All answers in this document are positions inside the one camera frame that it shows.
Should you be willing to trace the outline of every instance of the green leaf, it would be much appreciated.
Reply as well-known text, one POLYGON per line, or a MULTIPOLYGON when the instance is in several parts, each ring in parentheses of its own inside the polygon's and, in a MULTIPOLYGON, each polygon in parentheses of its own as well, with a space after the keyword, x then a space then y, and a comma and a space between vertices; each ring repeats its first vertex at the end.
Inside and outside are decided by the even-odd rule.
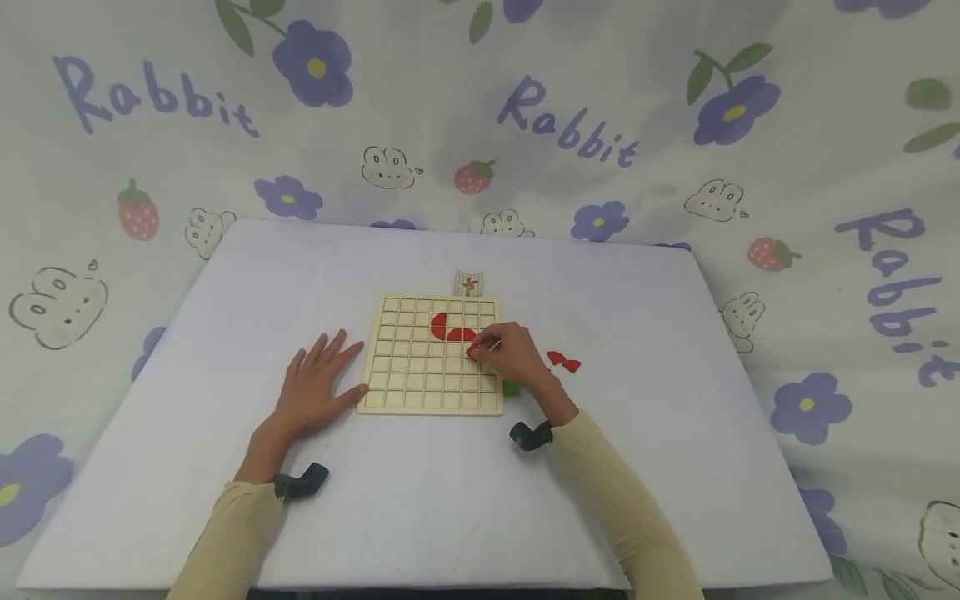
POLYGON ((250 12, 267 18, 283 10, 287 0, 250 0, 250 12))
POLYGON ((470 20, 470 43, 475 44, 483 39, 493 21, 493 4, 490 0, 484 0, 477 7, 473 18, 470 20))
POLYGON ((838 556, 831 556, 830 566, 833 567, 833 577, 846 591, 866 597, 867 585, 863 583, 863 575, 860 574, 856 564, 838 556))
POLYGON ((960 133, 960 123, 947 123, 912 138, 903 144, 903 151, 908 154, 925 152, 941 144, 946 144, 958 133, 960 133))
POLYGON ((883 582, 883 591, 887 592, 890 600, 920 600, 917 592, 899 579, 895 579, 883 571, 877 569, 880 574, 880 581, 883 582))
POLYGON ((906 87, 906 104, 917 110, 946 110, 950 88, 939 79, 918 79, 906 87))
POLYGON ((237 48, 243 50, 248 57, 253 56, 253 38, 250 37, 250 30, 247 24, 243 22, 240 14, 230 4, 229 0, 214 0, 217 5, 217 14, 220 15, 220 22, 224 24, 224 29, 237 48))
POLYGON ((727 72, 739 73, 740 71, 746 71, 750 67, 763 60, 763 57, 770 54, 770 51, 773 49, 773 46, 770 44, 765 44, 762 41, 756 44, 751 44, 741 50, 735 57, 733 57, 733 60, 727 63, 727 72))
POLYGON ((689 79, 686 80, 686 103, 689 106, 692 106, 704 93, 711 77, 713 77, 713 63, 707 59, 700 59, 700 62, 690 71, 689 79))

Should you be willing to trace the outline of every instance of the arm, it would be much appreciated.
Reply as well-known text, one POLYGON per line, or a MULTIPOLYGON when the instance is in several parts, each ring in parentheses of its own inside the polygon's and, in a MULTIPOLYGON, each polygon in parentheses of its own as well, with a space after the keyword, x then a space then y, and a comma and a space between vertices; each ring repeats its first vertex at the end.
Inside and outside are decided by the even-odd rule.
POLYGON ((327 346, 324 334, 309 353, 301 349, 294 356, 274 412, 251 435, 243 464, 214 505, 167 600, 246 598, 283 513, 273 480, 291 444, 335 420, 367 391, 357 386, 337 397, 330 392, 363 347, 358 343, 341 352, 346 337, 341 330, 327 346))
POLYGON ((634 598, 703 600, 693 567, 657 501, 546 368, 526 327, 492 325, 477 341, 471 358, 533 393, 553 426, 551 454, 599 522, 634 598), (496 340, 500 345, 493 349, 496 340))

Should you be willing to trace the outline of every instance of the wooden puzzle board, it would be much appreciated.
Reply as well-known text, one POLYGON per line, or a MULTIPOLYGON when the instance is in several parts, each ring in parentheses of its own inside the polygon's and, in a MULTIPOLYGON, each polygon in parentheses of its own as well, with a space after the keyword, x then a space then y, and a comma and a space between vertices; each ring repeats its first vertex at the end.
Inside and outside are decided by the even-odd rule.
POLYGON ((467 358, 470 342, 497 322, 488 298, 385 296, 380 300, 357 407, 385 415, 502 415, 503 382, 467 358))

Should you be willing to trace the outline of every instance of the yellow flower center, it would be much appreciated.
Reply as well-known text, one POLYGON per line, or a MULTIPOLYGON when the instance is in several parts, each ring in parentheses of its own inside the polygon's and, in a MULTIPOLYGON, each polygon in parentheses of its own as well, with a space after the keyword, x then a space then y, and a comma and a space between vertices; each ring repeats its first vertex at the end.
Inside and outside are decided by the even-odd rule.
POLYGON ((16 498, 20 493, 20 484, 11 483, 3 488, 0 488, 0 506, 7 506, 16 498))
POLYGON ((735 121, 736 119, 742 117, 743 113, 746 111, 747 107, 743 105, 736 105, 735 107, 731 107, 727 112, 723 113, 723 120, 730 123, 731 121, 735 121))
POLYGON ((306 72, 313 79, 322 79, 326 75, 326 63, 320 59, 310 59, 306 64, 306 72))

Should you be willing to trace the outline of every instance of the purple flower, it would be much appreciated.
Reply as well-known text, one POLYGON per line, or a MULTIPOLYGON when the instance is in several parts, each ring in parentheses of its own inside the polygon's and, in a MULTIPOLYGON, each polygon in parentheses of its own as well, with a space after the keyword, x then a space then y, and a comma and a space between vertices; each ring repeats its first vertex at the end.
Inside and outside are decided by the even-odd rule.
POLYGON ((304 189, 300 180, 289 175, 281 175, 273 182, 256 180, 253 189, 267 203, 267 210, 281 217, 313 221, 324 205, 320 194, 304 189))
POLYGON ((826 490, 800 488, 800 497, 804 499, 813 526, 816 527, 820 542, 823 543, 828 554, 835 556, 847 554, 847 538, 844 537, 843 530, 827 515, 836 504, 833 494, 826 490))
POLYGON ((73 461, 60 456, 63 442, 40 434, 0 454, 0 548, 26 536, 43 511, 73 478, 73 461))
POLYGON ((143 354, 140 354, 140 356, 133 363, 133 371, 130 373, 130 381, 136 381, 136 378, 140 375, 140 372, 143 371, 143 366, 147 364, 147 361, 150 360, 151 354, 154 353, 156 343, 160 341, 160 338, 163 337, 163 332, 166 330, 166 327, 154 327, 150 330, 150 333, 147 334, 147 337, 143 339, 143 354))
POLYGON ((700 108, 700 126, 693 133, 693 141, 700 146, 711 142, 733 144, 750 132, 756 118, 766 114, 779 99, 779 85, 766 83, 761 75, 748 77, 700 108))
POLYGON ((406 219, 397 219, 396 221, 393 221, 392 223, 388 223, 388 222, 386 222, 386 221, 376 221, 376 222, 374 222, 374 223, 370 223, 370 227, 372 227, 372 228, 392 228, 392 229, 416 229, 416 228, 417 228, 416 225, 414 225, 414 224, 411 223, 410 221, 407 221, 406 219))
POLYGON ((876 7, 885 19, 902 19, 919 11, 930 0, 833 0, 840 12, 861 12, 876 7))
POLYGON ((829 427, 847 420, 853 410, 848 396, 837 394, 837 378, 815 372, 800 383, 787 383, 774 392, 770 423, 783 434, 793 434, 804 444, 827 441, 829 427))
POLYGON ((582 206, 577 214, 573 215, 570 235, 578 240, 605 242, 611 235, 622 231, 630 223, 630 218, 623 216, 624 210, 626 206, 619 201, 608 202, 603 206, 597 204, 582 206))
POLYGON ((334 32, 294 21, 274 48, 276 69, 290 82, 297 99, 309 107, 341 107, 353 98, 347 77, 352 57, 347 42, 334 32))

